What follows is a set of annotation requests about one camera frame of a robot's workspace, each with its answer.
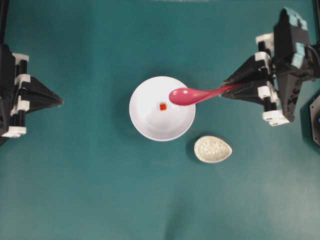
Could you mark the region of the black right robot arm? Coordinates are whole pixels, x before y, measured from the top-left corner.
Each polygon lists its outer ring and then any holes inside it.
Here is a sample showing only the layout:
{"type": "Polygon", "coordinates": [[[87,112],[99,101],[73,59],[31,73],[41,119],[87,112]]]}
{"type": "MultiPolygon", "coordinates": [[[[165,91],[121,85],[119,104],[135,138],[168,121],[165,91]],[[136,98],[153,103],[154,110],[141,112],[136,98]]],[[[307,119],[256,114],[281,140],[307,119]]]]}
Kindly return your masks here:
{"type": "Polygon", "coordinates": [[[291,123],[303,82],[320,76],[320,45],[296,43],[295,53],[276,60],[273,33],[255,41],[258,52],[223,81],[221,97],[262,105],[262,118],[273,127],[291,123]]]}

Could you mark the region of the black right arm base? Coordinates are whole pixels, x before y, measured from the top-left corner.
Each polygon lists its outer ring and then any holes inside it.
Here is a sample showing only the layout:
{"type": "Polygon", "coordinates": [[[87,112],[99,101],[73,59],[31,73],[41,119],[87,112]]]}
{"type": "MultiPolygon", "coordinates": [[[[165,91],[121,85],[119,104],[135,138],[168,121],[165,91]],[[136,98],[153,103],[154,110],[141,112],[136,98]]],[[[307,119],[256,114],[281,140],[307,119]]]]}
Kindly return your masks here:
{"type": "Polygon", "coordinates": [[[320,93],[314,94],[300,109],[301,133],[304,143],[320,154],[320,93]]]}

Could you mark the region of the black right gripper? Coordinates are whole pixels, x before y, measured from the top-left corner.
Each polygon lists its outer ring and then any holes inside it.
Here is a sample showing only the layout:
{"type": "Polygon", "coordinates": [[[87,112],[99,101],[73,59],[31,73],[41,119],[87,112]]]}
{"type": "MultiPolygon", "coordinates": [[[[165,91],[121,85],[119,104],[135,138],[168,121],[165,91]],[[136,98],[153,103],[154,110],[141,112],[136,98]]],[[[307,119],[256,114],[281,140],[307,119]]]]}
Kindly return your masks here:
{"type": "Polygon", "coordinates": [[[264,105],[264,101],[275,104],[281,108],[267,108],[262,113],[263,120],[272,127],[291,123],[295,120],[294,111],[302,87],[300,70],[304,61],[304,44],[297,42],[281,53],[276,49],[273,33],[257,36],[255,42],[262,50],[250,56],[222,82],[221,88],[235,87],[221,96],[259,105],[264,105]],[[276,80],[278,89],[270,80],[263,79],[267,76],[276,80]]]}

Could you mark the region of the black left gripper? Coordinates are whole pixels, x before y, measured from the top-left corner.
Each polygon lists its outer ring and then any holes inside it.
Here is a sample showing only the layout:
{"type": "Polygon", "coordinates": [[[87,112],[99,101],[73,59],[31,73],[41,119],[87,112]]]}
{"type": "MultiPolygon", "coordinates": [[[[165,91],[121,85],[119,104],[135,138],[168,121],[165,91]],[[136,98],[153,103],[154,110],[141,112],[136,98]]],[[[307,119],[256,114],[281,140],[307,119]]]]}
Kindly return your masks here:
{"type": "Polygon", "coordinates": [[[9,46],[0,46],[0,144],[8,141],[3,136],[9,127],[25,127],[26,114],[59,107],[64,100],[47,88],[37,78],[26,74],[28,58],[16,59],[9,46]],[[19,90],[49,99],[23,100],[19,90]]]}

